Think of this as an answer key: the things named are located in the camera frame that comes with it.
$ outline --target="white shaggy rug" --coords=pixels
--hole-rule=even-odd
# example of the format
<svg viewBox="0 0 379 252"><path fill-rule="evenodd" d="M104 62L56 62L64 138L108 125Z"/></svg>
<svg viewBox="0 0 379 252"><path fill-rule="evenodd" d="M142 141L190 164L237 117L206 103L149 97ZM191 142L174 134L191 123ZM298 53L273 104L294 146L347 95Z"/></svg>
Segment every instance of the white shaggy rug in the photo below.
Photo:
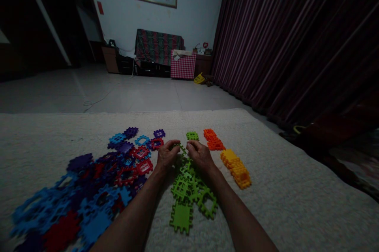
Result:
<svg viewBox="0 0 379 252"><path fill-rule="evenodd" d="M212 128L226 148L241 158L252 186L240 190L220 152L212 157L232 188L245 202L281 251L378 250L379 205L368 195L343 183L325 166L286 142L243 109L88 114L0 114L0 227L2 251L11 251L22 239L9 239L11 214L43 187L66 173L68 161L107 150L108 139L126 128L153 136L164 129L165 141L186 142L196 131ZM157 153L152 155L156 164ZM194 206L189 236L169 226L174 198L167 180L154 215L147 251L224 250L233 248L226 220L219 208L214 221Z"/></svg>

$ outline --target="wall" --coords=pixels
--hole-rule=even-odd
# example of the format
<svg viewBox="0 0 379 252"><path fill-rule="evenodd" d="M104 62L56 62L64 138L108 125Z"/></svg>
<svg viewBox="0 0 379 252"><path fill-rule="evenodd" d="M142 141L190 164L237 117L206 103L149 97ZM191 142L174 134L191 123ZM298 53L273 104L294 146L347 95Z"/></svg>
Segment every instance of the wall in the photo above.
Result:
<svg viewBox="0 0 379 252"><path fill-rule="evenodd" d="M222 0L178 0L177 9L140 0L94 1L103 6L104 15L97 11L105 40L133 54L138 28L180 35L187 50L203 42L212 48Z"/></svg>
<svg viewBox="0 0 379 252"><path fill-rule="evenodd" d="M101 42L101 36L96 27L94 19L92 19L82 8L76 6L78 9L80 20L82 21L84 31L86 32L88 41Z"/></svg>
<svg viewBox="0 0 379 252"><path fill-rule="evenodd" d="M4 33L0 30L0 43L9 43L7 37L4 35Z"/></svg>

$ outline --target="gray floor tile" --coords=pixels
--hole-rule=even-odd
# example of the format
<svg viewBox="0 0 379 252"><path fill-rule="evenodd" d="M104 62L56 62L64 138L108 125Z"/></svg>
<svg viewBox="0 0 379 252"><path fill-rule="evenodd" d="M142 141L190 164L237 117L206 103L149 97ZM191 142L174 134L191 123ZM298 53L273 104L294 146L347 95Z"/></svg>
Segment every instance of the gray floor tile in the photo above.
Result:
<svg viewBox="0 0 379 252"><path fill-rule="evenodd" d="M274 132L281 130L217 86L192 81L107 73L105 65L56 70L0 83L0 113L126 113L246 109Z"/></svg>

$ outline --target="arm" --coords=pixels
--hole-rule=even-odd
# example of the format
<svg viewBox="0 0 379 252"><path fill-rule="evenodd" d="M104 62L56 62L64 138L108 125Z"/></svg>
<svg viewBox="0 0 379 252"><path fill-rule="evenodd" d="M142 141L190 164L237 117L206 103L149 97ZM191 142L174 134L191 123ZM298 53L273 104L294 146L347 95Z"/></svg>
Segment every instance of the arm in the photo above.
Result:
<svg viewBox="0 0 379 252"><path fill-rule="evenodd" d="M170 140L159 149L153 173L131 203L98 239L91 252L142 250L159 189L180 151L179 146L169 150L175 143L180 141Z"/></svg>
<svg viewBox="0 0 379 252"><path fill-rule="evenodd" d="M263 227L214 164L209 148L198 141L188 141L187 149L218 198L236 251L277 251Z"/></svg>

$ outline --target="hand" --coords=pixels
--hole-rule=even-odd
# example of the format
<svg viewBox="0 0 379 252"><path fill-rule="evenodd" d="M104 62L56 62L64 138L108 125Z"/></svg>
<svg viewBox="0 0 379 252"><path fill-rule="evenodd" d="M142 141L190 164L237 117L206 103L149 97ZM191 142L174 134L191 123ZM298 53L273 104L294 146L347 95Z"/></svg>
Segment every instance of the hand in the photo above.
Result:
<svg viewBox="0 0 379 252"><path fill-rule="evenodd" d="M162 169L167 172L173 165L176 160L176 156L180 151L180 146L174 147L170 151L170 147L176 143L180 143L180 140L172 139L166 142L162 147L158 150L158 161L156 165L156 169Z"/></svg>
<svg viewBox="0 0 379 252"><path fill-rule="evenodd" d="M212 156L210 155L209 148L205 145L198 141L190 140L187 141L187 149L189 151L188 155L192 158L202 173L206 173L210 169L216 167Z"/></svg>

